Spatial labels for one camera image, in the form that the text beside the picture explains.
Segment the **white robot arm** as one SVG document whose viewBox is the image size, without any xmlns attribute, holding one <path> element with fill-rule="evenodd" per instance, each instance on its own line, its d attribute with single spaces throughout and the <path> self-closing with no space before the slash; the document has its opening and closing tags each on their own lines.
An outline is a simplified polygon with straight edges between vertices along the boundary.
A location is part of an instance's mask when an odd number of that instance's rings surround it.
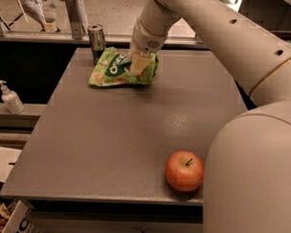
<svg viewBox="0 0 291 233">
<path fill-rule="evenodd" d="M 180 19 L 255 104 L 210 146 L 203 233 L 291 233 L 291 45 L 219 0 L 147 0 L 133 27 L 133 73 Z"/>
</svg>

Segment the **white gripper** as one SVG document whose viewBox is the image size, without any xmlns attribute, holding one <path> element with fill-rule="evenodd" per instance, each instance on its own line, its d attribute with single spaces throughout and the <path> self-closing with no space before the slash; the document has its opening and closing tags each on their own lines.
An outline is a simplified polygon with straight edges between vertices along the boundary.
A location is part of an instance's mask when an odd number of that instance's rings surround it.
<svg viewBox="0 0 291 233">
<path fill-rule="evenodd" d="M 127 59 L 131 61 L 130 74 L 140 75 L 151 63 L 150 53 L 162 49 L 166 39 L 166 35 L 154 35 L 149 32 L 138 18 L 134 23 L 130 48 L 127 51 Z"/>
</svg>

